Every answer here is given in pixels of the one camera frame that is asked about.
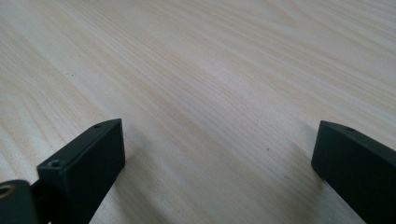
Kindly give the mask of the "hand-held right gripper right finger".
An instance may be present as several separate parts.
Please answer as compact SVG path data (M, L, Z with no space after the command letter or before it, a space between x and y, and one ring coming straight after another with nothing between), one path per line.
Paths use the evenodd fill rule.
M367 224L396 224L395 150L323 120L311 166Z

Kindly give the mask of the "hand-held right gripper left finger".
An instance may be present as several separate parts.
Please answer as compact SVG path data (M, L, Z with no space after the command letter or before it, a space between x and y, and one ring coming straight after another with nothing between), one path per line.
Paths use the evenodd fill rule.
M40 221L88 224L124 166L122 121L91 126L37 166Z

